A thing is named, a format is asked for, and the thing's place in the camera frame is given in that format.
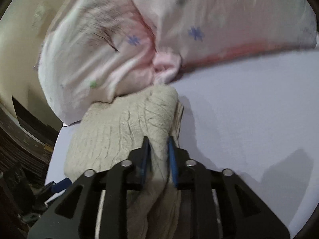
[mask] blue gripper pad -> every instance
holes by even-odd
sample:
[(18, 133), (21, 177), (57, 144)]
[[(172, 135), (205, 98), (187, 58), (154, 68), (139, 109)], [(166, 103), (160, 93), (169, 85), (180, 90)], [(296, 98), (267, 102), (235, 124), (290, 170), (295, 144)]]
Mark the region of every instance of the blue gripper pad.
[(144, 186), (146, 180), (146, 172), (147, 172), (147, 165), (150, 164), (151, 159), (151, 146), (148, 138), (144, 138), (142, 148), (144, 151), (142, 166), (141, 166), (141, 185)]
[(68, 188), (72, 184), (71, 180), (69, 178), (65, 178), (64, 180), (61, 180), (57, 184), (53, 185), (51, 188), (51, 191), (53, 193), (59, 193), (66, 188)]
[(170, 137), (168, 140), (169, 164), (170, 164), (170, 167), (172, 170), (173, 183), (174, 183), (175, 187), (177, 187), (177, 185), (178, 185), (178, 168), (177, 168), (177, 164), (176, 164), (174, 144), (175, 144), (175, 142)]

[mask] mattress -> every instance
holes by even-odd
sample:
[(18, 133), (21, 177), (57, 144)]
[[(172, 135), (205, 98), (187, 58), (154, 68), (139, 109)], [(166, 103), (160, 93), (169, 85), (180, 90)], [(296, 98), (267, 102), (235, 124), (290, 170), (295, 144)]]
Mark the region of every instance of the mattress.
[[(319, 50), (197, 69), (172, 83), (184, 105), (180, 146), (233, 169), (294, 237), (319, 202)], [(46, 182), (64, 178), (78, 124), (63, 127)]]

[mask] pillowcase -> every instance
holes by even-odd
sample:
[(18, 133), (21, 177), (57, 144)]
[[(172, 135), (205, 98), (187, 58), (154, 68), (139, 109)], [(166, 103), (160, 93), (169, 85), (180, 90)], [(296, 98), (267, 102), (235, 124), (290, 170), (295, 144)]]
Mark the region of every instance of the pillowcase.
[(173, 49), (183, 67), (316, 44), (306, 0), (133, 1), (156, 33), (156, 49)]
[(49, 106), (69, 125), (94, 101), (171, 81), (180, 63), (179, 55), (156, 52), (131, 0), (66, 0), (44, 40), (38, 76)]

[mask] beige cloth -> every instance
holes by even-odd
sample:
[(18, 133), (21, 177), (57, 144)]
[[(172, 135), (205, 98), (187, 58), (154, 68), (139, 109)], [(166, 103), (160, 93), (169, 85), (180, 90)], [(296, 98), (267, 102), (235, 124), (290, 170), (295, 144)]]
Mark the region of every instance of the beige cloth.
[(178, 144), (182, 110), (174, 88), (152, 86), (112, 104), (92, 104), (71, 140), (64, 172), (74, 181), (86, 169), (110, 169), (148, 136), (153, 171), (142, 192), (128, 193), (129, 239), (174, 236), (181, 196), (167, 166), (167, 138)]

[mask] wooden furniture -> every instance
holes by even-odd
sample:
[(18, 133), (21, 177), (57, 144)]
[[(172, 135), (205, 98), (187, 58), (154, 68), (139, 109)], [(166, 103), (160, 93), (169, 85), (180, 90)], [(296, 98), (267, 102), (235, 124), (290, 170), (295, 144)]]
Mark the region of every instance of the wooden furniture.
[(44, 185), (52, 153), (26, 134), (0, 109), (0, 171), (19, 162), (29, 183)]
[(22, 126), (38, 140), (50, 146), (53, 150), (55, 142), (58, 139), (59, 132), (49, 125), (43, 124), (40, 120), (34, 117), (13, 96), (12, 102), (20, 126)]

